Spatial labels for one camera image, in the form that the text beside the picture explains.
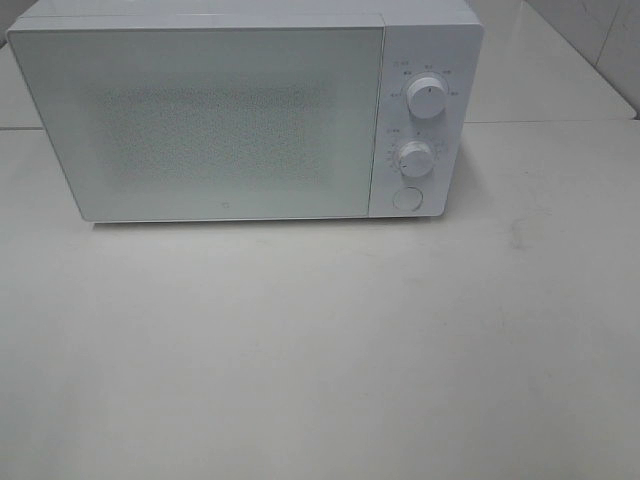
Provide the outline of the white timer knob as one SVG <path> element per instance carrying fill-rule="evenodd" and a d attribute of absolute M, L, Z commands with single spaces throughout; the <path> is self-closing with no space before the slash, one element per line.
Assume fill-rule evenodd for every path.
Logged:
<path fill-rule="evenodd" d="M 434 168 L 436 153 L 425 142 L 412 141 L 403 145 L 397 152 L 397 165 L 400 173 L 408 178 L 421 178 Z"/>

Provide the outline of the white microwave door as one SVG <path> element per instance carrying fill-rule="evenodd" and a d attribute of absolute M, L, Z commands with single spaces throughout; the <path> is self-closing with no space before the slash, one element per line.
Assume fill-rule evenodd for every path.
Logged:
<path fill-rule="evenodd" d="M 361 217 L 379 28 L 14 32 L 90 222 Z"/>

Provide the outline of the white upper power knob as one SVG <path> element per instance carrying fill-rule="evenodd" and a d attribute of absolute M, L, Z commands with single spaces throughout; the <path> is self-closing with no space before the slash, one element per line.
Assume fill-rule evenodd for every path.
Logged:
<path fill-rule="evenodd" d="M 446 107 L 448 85 L 435 73 L 425 73 L 409 81 L 405 98 L 410 113 L 417 119 L 429 120 Z"/>

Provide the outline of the white microwave oven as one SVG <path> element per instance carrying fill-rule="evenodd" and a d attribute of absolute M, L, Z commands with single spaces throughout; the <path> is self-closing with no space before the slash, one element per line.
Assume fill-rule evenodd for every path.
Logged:
<path fill-rule="evenodd" d="M 464 1 L 39 1 L 9 27 L 6 37 L 16 60 L 10 41 L 14 32 L 338 28 L 379 28 L 383 32 L 367 213 L 361 217 L 200 221 L 441 215 L 484 34 L 478 17 Z M 405 89 L 410 80 L 425 73 L 441 77 L 448 85 L 448 96 L 441 114 L 420 120 L 407 107 Z M 428 143 L 436 153 L 434 168 L 421 178 L 403 176 L 397 165 L 398 150 L 412 141 Z M 422 192 L 419 210 L 405 212 L 394 207 L 394 194 L 405 187 Z"/>

